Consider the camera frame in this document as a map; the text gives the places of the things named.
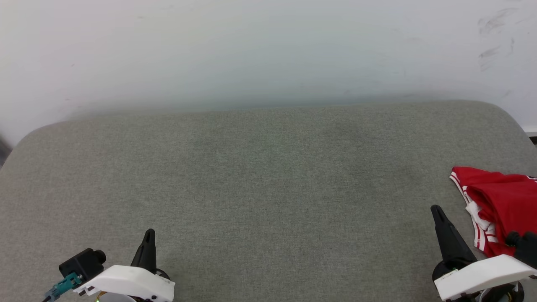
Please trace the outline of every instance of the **teal cable connector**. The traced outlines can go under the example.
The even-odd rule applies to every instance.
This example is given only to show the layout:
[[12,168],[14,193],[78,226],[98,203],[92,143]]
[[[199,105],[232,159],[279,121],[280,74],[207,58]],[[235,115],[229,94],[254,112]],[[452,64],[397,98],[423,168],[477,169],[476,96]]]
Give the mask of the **teal cable connector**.
[[54,302],[58,300],[58,298],[69,291],[70,289],[73,289],[75,286],[81,284],[82,281],[80,278],[76,275],[76,273],[72,272],[67,277],[65,277],[60,282],[56,283],[49,291],[45,293],[45,299],[43,302]]

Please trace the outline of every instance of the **gray fabric surface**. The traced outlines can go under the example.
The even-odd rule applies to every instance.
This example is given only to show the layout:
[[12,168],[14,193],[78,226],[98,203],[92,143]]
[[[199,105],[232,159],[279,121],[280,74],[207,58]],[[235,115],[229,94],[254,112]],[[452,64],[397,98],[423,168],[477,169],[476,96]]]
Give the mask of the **gray fabric surface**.
[[537,175],[537,150],[464,101],[47,126],[0,170],[0,297],[40,301],[86,247],[129,265],[152,227],[175,301],[439,301],[429,207],[474,234],[452,166]]

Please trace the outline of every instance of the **red garment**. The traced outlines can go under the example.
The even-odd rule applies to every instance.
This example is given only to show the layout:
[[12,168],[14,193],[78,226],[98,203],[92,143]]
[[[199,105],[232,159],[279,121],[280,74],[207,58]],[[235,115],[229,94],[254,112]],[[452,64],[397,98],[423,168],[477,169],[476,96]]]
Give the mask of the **red garment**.
[[474,245],[487,257],[513,256],[514,248],[505,245],[511,231],[537,233],[537,178],[470,167],[453,167],[450,178],[472,217]]

